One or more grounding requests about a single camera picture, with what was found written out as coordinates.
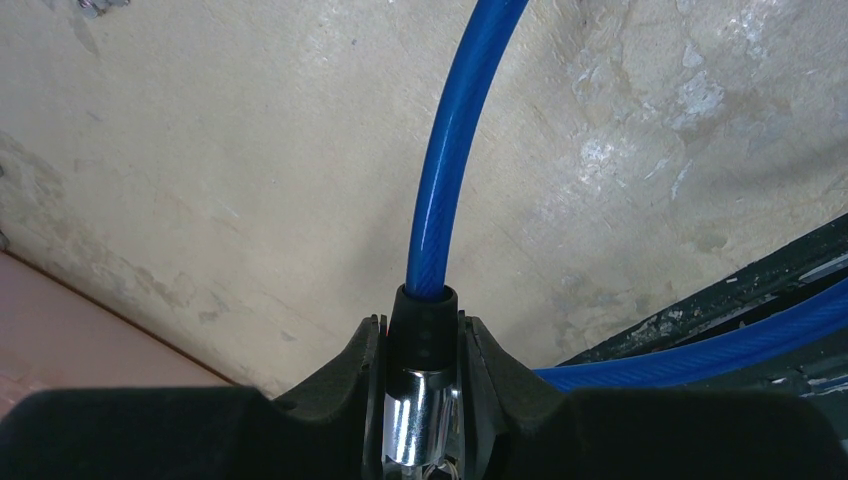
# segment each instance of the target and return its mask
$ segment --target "pink surface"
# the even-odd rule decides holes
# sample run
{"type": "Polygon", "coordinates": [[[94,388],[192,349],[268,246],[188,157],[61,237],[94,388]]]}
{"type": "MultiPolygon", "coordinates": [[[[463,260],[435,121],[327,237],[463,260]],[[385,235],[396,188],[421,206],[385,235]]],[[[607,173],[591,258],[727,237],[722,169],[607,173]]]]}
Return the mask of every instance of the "pink surface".
{"type": "Polygon", "coordinates": [[[132,325],[0,254],[0,417],[45,388],[225,384],[132,325]]]}

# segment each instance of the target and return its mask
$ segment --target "metal ferrule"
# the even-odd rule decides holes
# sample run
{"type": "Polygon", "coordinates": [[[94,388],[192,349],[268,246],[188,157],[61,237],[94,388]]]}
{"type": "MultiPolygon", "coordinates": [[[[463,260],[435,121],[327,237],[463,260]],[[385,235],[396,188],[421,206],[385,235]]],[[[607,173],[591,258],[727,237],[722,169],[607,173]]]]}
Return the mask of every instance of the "metal ferrule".
{"type": "Polygon", "coordinates": [[[402,369],[389,374],[383,413],[383,455],[405,466],[440,462],[445,455],[455,369],[402,369]]]}

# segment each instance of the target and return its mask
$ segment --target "concrete wall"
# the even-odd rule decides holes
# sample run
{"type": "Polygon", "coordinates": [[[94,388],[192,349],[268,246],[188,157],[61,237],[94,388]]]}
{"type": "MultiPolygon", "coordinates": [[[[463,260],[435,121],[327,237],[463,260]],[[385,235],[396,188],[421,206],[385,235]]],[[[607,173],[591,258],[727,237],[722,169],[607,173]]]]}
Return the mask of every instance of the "concrete wall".
{"type": "MultiPolygon", "coordinates": [[[[11,249],[279,393],[388,312],[473,1],[0,2],[11,249]]],[[[449,283],[531,366],[848,211],[838,0],[533,1],[449,283]]]]}

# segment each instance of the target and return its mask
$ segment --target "chrome metal fitting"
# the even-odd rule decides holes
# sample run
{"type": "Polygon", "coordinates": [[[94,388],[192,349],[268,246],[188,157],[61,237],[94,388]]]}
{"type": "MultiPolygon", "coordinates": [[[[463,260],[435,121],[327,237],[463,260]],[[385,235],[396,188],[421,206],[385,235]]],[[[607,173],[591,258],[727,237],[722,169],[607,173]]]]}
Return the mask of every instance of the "chrome metal fitting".
{"type": "Polygon", "coordinates": [[[383,456],[406,467],[441,463],[450,429],[455,369],[404,369],[391,377],[383,410],[383,456]]]}

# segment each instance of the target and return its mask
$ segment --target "blue cable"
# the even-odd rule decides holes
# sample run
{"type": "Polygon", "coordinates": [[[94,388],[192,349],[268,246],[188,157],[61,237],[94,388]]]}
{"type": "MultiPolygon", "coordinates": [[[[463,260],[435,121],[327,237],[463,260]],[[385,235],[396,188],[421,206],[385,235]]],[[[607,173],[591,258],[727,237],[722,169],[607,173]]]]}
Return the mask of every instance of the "blue cable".
{"type": "Polygon", "coordinates": [[[765,320],[698,343],[638,357],[544,368],[563,392],[579,387],[670,387],[750,367],[848,328],[848,279],[765,320]]]}
{"type": "Polygon", "coordinates": [[[445,289],[462,175],[483,102],[527,0],[480,0],[459,42],[427,145],[406,271],[406,294],[438,300],[445,289]]]}
{"type": "MultiPolygon", "coordinates": [[[[412,221],[405,291],[444,292],[459,190],[477,121],[527,0],[479,0],[460,41],[427,146],[412,221]]],[[[693,345],[594,364],[537,370],[562,391],[667,387],[704,380],[790,352],[848,328],[848,280],[771,318],[693,345]]]]}

